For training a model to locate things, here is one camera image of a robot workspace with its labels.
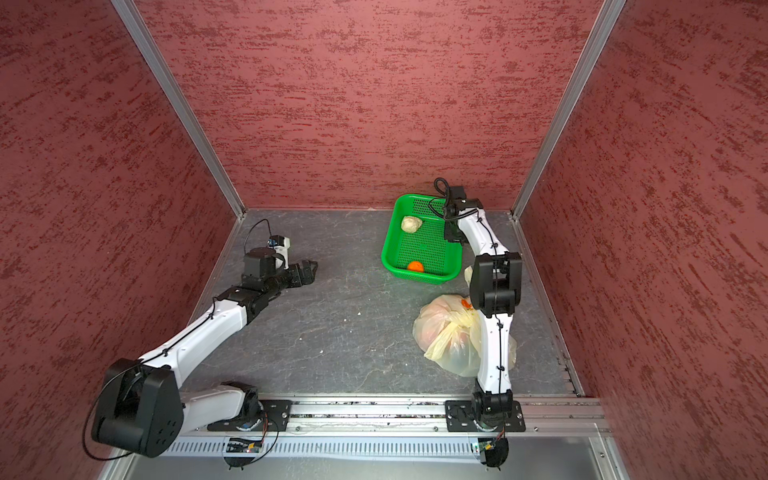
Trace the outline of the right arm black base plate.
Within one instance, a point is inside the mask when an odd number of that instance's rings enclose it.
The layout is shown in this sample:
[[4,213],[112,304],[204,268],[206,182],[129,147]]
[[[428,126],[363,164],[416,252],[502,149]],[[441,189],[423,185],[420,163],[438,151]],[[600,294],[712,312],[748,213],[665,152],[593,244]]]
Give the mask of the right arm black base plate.
[[500,412],[477,413],[470,400],[448,400],[444,410],[449,432],[522,433],[527,429],[518,401]]

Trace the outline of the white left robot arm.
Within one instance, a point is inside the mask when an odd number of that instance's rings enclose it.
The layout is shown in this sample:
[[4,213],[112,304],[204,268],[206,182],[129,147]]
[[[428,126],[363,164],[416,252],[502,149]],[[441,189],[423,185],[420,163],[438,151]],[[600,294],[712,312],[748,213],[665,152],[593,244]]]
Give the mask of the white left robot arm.
[[232,381],[189,395],[181,388],[203,360],[284,290],[312,284],[317,269],[317,262],[303,260],[247,276],[214,297],[201,317],[162,345],[138,359],[117,360],[105,373],[81,440],[154,458],[179,435],[220,422],[236,430],[266,432],[269,418],[256,387]]

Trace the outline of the green plastic basket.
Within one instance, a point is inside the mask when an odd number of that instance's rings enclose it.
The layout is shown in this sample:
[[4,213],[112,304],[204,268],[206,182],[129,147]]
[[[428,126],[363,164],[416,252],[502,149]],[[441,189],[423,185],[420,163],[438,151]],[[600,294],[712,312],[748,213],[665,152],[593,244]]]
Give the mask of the green plastic basket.
[[[444,203],[443,198],[419,194],[396,200],[381,252],[383,266],[396,278],[441,285],[460,274],[462,245],[444,238],[445,221],[430,209],[441,210]],[[414,234],[403,232],[400,224],[404,216],[420,218],[422,227]],[[421,262],[425,271],[408,271],[412,261]]]

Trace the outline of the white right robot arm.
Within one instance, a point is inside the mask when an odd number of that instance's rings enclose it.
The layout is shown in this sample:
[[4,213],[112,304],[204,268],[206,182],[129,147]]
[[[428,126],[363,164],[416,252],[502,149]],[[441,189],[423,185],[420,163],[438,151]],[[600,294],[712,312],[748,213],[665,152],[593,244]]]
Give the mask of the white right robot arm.
[[447,241],[471,248],[469,296],[480,318],[480,367],[473,392],[475,422],[500,429],[516,415],[509,378],[510,330],[522,294],[522,258],[508,250],[489,224],[482,203],[461,186],[435,181],[444,197],[441,216]]

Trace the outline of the translucent yellow plastic bag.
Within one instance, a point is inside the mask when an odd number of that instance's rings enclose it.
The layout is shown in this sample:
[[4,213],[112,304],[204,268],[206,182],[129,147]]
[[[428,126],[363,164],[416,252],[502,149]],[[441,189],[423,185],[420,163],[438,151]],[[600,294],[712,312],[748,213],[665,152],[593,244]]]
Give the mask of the translucent yellow plastic bag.
[[449,373],[476,377],[483,358],[482,320],[468,298],[441,295],[421,308],[412,335],[426,359]]

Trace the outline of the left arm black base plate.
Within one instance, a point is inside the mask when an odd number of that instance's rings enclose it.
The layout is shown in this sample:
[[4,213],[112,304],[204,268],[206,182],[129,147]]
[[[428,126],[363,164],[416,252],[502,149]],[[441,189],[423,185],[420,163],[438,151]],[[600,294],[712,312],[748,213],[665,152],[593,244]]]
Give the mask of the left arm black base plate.
[[249,419],[221,420],[206,427],[210,432],[256,434],[265,431],[284,432],[290,419],[291,400],[260,400],[256,415]]

